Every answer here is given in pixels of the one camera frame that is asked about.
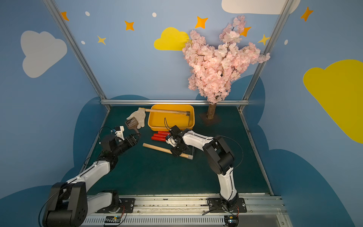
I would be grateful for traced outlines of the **wooden handle hoe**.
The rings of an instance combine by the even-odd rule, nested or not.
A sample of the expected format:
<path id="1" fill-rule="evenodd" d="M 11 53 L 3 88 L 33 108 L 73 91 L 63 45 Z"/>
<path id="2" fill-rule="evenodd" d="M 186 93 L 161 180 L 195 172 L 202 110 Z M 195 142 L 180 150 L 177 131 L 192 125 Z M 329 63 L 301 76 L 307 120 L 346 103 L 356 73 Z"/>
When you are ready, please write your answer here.
<path id="1" fill-rule="evenodd" d="M 164 152 L 164 153 L 168 153 L 168 154 L 173 155 L 173 153 L 171 152 L 171 150 L 166 149 L 166 148 L 154 146 L 154 145 L 147 144 L 147 143 L 143 143 L 142 145 L 143 145 L 143 147 L 146 147 L 146 148 L 150 148 L 150 149 L 153 149 L 153 150 L 157 150 L 157 151 L 161 151 L 161 152 Z M 189 155 L 189 154 L 182 153 L 180 155 L 180 157 L 193 160 L 193 155 Z"/>
<path id="2" fill-rule="evenodd" d="M 188 127 L 191 122 L 190 111 L 163 110 L 163 109 L 146 109 L 149 112 L 148 125 L 150 127 L 162 127 L 164 123 L 171 122 L 174 125 Z"/>

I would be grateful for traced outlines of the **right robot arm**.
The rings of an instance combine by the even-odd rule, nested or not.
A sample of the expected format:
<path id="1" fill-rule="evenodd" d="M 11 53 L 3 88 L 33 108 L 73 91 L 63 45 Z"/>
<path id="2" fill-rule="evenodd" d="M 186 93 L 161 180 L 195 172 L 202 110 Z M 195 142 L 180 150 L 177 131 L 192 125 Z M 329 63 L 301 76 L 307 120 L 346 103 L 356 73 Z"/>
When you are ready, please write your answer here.
<path id="1" fill-rule="evenodd" d="M 189 129 L 183 131 L 176 125 L 169 132 L 165 139 L 172 146 L 174 156 L 184 154 L 190 146 L 204 152 L 210 168 L 217 174 L 222 205 L 226 210 L 235 206 L 239 199 L 233 178 L 235 156 L 225 140 L 221 136 L 208 137 Z"/>

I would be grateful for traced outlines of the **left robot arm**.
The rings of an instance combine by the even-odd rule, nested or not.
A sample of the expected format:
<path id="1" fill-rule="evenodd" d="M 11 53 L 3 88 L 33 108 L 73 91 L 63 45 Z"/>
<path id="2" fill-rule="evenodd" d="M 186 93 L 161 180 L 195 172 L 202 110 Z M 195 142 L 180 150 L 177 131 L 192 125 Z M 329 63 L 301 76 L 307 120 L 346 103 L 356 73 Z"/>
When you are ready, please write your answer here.
<path id="1" fill-rule="evenodd" d="M 141 134 L 139 132 L 120 138 L 107 135 L 101 145 L 103 150 L 97 160 L 76 177 L 52 186 L 50 195 L 38 215 L 41 227 L 79 227 L 86 217 L 98 211 L 110 213 L 125 212 L 116 190 L 103 191 L 89 196 L 87 192 L 103 176 L 117 165 L 118 157 L 134 147 Z"/>

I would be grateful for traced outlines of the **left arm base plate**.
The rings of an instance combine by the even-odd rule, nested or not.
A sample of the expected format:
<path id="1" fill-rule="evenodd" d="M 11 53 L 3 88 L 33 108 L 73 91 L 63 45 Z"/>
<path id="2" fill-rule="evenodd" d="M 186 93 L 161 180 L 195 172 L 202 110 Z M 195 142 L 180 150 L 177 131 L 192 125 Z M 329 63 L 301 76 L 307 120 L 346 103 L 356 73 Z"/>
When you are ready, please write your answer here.
<path id="1" fill-rule="evenodd" d="M 118 204 L 102 208 L 96 211 L 96 213 L 133 213 L 134 207 L 135 198 L 119 198 Z"/>

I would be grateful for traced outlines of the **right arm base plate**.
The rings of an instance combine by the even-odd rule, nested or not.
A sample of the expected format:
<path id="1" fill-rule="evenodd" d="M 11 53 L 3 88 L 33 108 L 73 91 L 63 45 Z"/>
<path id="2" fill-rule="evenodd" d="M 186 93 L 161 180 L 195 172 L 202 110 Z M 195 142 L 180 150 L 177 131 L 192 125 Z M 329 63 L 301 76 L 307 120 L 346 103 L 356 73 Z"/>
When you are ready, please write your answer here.
<path id="1" fill-rule="evenodd" d="M 207 205 L 209 207 L 210 213 L 246 213 L 247 205 L 244 198 L 238 198 L 236 203 L 229 204 L 223 201 L 221 198 L 209 197 L 207 198 Z"/>

